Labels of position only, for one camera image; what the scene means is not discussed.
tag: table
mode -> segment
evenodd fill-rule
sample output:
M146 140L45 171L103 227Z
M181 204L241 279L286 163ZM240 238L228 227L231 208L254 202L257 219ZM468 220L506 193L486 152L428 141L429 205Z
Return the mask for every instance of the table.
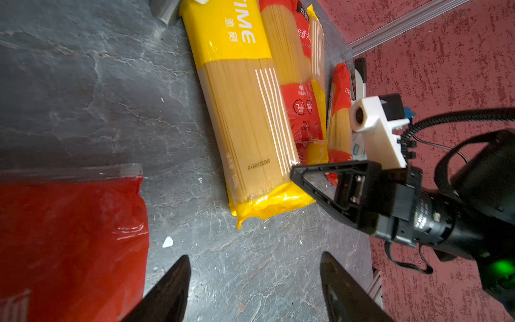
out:
M352 55L314 6L329 80ZM324 250L371 282L368 237L317 205L236 229L184 25L165 27L146 1L3 1L0 91L0 168L143 165L145 289L188 254L186 321L326 320Z

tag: red label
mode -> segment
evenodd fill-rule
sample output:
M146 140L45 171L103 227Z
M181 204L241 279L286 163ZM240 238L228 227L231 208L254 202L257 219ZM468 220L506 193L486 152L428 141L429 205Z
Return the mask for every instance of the red label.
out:
M322 125L311 82L281 86L296 143L323 140Z
M299 32L300 43L304 55L311 59L311 39L310 39L310 23L307 17L306 9L300 0L259 0L259 8L261 12L267 6L280 5L285 6L293 13L297 31Z
M329 163L347 161L352 161L352 155L338 150L329 150ZM336 173L328 173L325 176L332 185L338 185L338 175Z
M291 7L293 9L293 15L295 16L295 22L297 23L302 50L304 51L304 55L311 59L310 23L306 9L300 0L292 0Z
M300 165L306 165L307 142L297 143L297 154L299 155Z
M350 108L351 102L351 74L344 63L338 64L333 73L333 94L331 113L334 115L341 109Z

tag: black cable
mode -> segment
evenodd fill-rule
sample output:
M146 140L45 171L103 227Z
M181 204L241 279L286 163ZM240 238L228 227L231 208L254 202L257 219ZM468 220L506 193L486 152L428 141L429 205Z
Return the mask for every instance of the black cable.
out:
M448 146L445 146L445 145L441 145L441 144L436 144L436 143L433 143L433 142L428 142L428 141L424 141L424 140L421 140L419 139L416 135L413 135L413 138L415 140L417 140L418 142L420 143L423 143L423 144L427 144L427 145L431 145L431 146L436 146L436 147L440 147L442 149L446 149L446 150L449 150L449 151L452 151L452 148L451 147L448 147ZM463 155L463 153L461 153L460 151L456 152L460 157L463 158L463 160L465 161L465 163L469 163L469 159L467 159L466 156Z
M415 133L425 128L438 124L455 122L480 122L480 121L515 121L515 108L495 108L481 110L465 110L444 113L428 117L420 122L416 122L411 129L407 129L401 136L401 151L406 160L409 159L410 140Z
M426 265L425 269L421 269L420 267L418 267L415 264L403 263L403 262L398 262L398 261L394 260L391 255L391 247L392 247L392 242L385 242L386 257L388 257L388 259L390 261L392 261L395 265L397 265L399 267L411 269L411 270L416 270L417 272L420 272L420 273L426 274L426 275L431 275L434 272L433 268L431 267L431 265L429 265L427 260L424 258L424 255L422 254L422 244L419 244L419 255L420 255L420 258L422 259L422 261L424 261L424 263Z

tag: yellow pasta package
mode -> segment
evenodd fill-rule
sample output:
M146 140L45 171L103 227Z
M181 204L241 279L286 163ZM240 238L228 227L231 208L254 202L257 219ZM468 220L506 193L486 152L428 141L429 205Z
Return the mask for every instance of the yellow pasta package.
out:
M313 10L313 5L307 9L310 19L311 36L311 84L317 101L320 123L322 124L322 140L308 142L305 152L306 164L328 163L329 155L327 150L327 113L325 105L325 56L324 56L324 35L322 24Z
M310 82L310 26L304 5L301 0L259 0L259 5L297 147L322 140Z
M180 9L238 229L314 202L289 179L299 163L256 0L183 0Z

